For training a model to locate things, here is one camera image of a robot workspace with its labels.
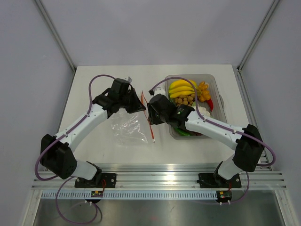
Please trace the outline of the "clear zip top bag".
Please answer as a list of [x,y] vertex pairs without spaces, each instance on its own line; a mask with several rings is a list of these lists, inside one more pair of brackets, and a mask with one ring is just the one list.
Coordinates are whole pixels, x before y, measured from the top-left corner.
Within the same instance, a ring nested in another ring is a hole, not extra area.
[[111,117],[111,120],[111,127],[117,144],[127,146],[155,143],[154,132],[146,110],[128,114],[124,109],[121,109]]

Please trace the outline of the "yellow banana bunch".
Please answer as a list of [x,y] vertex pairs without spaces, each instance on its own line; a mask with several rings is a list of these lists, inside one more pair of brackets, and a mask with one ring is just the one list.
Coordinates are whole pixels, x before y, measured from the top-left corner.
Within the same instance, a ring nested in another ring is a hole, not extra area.
[[169,86],[169,97],[177,98],[179,96],[189,96],[195,93],[194,88],[197,87],[196,82],[190,80],[191,84],[185,80],[176,80]]

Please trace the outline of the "white cauliflower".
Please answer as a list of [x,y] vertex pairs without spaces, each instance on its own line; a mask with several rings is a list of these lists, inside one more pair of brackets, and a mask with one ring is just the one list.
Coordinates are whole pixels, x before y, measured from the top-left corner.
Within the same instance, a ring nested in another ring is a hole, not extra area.
[[195,111],[198,109],[198,111],[199,111],[202,115],[204,115],[205,117],[211,117],[210,112],[209,112],[205,107],[202,107],[202,106],[196,107],[196,106],[194,105],[193,108],[194,108]]

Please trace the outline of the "orange yellow pepper cluster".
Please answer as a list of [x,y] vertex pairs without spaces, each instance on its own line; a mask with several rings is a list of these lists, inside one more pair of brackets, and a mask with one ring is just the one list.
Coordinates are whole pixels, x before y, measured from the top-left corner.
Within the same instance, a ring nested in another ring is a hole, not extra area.
[[196,87],[197,89],[197,96],[196,100],[200,102],[205,102],[211,99],[210,92],[208,90],[209,84],[205,81],[202,81],[199,83],[199,85]]

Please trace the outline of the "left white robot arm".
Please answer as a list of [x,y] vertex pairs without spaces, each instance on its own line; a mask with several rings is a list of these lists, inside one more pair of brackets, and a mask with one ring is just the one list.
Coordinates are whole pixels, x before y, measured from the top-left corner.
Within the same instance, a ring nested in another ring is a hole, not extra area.
[[102,170],[93,163],[76,160],[73,153],[95,127],[119,109],[136,113],[146,108],[129,81],[115,78],[111,87],[96,97],[89,97],[88,110],[72,125],[54,136],[46,134],[42,138],[36,165],[44,166],[61,179],[80,178],[90,187],[103,184]]

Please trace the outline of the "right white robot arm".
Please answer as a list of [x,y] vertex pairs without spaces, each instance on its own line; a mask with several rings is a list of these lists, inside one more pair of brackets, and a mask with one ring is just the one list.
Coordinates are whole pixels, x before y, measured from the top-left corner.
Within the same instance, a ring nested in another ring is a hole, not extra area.
[[233,127],[205,116],[198,107],[175,106],[162,94],[155,95],[147,104],[149,121],[152,125],[166,123],[174,129],[197,132],[215,139],[234,154],[222,161],[213,173],[213,180],[219,187],[225,186],[242,171],[253,172],[264,150],[262,138],[253,125]]

